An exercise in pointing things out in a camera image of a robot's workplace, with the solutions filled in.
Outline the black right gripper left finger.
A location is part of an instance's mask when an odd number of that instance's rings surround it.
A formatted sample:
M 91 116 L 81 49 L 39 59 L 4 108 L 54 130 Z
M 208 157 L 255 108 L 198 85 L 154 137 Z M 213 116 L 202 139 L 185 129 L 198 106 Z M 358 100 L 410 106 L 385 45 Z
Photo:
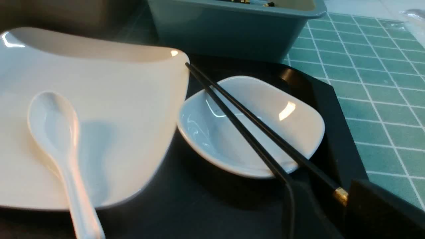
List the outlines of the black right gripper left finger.
M 298 181 L 284 186 L 282 239 L 343 239 L 329 220 L 310 187 Z

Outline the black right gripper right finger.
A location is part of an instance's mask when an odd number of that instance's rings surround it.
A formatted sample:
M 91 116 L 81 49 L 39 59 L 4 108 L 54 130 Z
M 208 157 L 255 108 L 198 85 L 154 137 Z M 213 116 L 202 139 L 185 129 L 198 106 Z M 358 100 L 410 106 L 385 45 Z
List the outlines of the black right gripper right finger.
M 425 214 L 368 180 L 352 180 L 345 212 L 347 239 L 423 239 Z

